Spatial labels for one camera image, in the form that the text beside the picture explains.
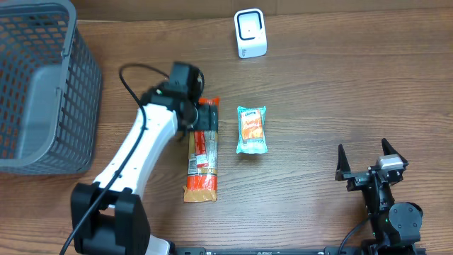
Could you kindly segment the orange Kleenex tissue pack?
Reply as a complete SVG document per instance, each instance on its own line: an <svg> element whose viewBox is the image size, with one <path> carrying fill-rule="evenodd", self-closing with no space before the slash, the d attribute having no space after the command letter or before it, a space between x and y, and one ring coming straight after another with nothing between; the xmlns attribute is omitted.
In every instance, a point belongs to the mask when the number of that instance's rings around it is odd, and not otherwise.
<svg viewBox="0 0 453 255"><path fill-rule="evenodd" d="M241 136L244 140L264 138L261 111L252 109L240 114Z"/></svg>

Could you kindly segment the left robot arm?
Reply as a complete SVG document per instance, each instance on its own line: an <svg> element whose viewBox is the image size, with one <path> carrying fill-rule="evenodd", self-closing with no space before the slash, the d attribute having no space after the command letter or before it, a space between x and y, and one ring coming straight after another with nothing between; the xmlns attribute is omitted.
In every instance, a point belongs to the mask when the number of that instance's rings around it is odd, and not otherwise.
<svg viewBox="0 0 453 255"><path fill-rule="evenodd" d="M71 194L73 231L62 247L78 254L176 253L173 242L151 234L142 196L160 154L177 132L217 130L217 107L199 102L202 71L174 62L164 81L136 97L139 109L116 155L93 183Z"/></svg>

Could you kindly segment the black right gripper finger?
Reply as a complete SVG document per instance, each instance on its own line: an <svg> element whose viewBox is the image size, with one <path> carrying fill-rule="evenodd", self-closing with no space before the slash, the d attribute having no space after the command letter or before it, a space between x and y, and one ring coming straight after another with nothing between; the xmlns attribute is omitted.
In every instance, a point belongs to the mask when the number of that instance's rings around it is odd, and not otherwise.
<svg viewBox="0 0 453 255"><path fill-rule="evenodd" d="M345 154L345 150L342 144L338 145L338 163L336 168L336 181L344 181L349 178L351 174L350 165Z"/></svg>
<svg viewBox="0 0 453 255"><path fill-rule="evenodd" d="M408 160L405 159L401 154L399 154L388 142L386 138L382 138L382 149L385 156L396 154L399 156L404 166L408 166Z"/></svg>

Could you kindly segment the teal tissue pack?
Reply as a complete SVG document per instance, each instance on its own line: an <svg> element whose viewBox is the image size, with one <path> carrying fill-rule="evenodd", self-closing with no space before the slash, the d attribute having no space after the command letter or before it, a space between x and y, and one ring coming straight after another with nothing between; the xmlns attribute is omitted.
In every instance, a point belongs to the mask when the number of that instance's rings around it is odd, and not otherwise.
<svg viewBox="0 0 453 255"><path fill-rule="evenodd" d="M244 111L252 110L252 109L259 109L262 115L263 121L263 131L264 131L264 138L260 139L252 139L252 140L244 140L241 136L241 121L240 121L240 114ZM246 108L243 106L239 106L237 108L237 115L238 115L238 129L239 129L239 141L236 147L236 153L244 153L244 154L265 154L268 152L268 147L265 140L265 116L266 116L267 108L265 106L260 108Z"/></svg>

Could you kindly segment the orange spaghetti packet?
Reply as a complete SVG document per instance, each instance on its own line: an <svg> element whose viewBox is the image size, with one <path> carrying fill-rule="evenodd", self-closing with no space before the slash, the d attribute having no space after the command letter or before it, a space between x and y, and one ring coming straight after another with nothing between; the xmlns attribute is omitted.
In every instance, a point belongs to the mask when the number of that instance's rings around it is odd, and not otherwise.
<svg viewBox="0 0 453 255"><path fill-rule="evenodd" d="M186 203L217 200L218 113L213 117L213 130L189 133L188 174L183 187Z"/></svg>

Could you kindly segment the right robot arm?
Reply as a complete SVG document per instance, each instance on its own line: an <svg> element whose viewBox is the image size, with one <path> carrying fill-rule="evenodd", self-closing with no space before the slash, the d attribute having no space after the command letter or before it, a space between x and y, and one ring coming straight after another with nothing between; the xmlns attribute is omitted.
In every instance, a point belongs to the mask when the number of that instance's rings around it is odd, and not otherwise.
<svg viewBox="0 0 453 255"><path fill-rule="evenodd" d="M403 180L409 162L387 141L382 139L383 155L366 171L352 172L343 146L338 145L336 181L346 181L347 190L361 191L367 218L350 230L340 243L337 254L422 254L415 243L421 239L422 208L411 202L397 203L391 187ZM371 224L373 239L366 239L359 247L346 243L367 223Z"/></svg>

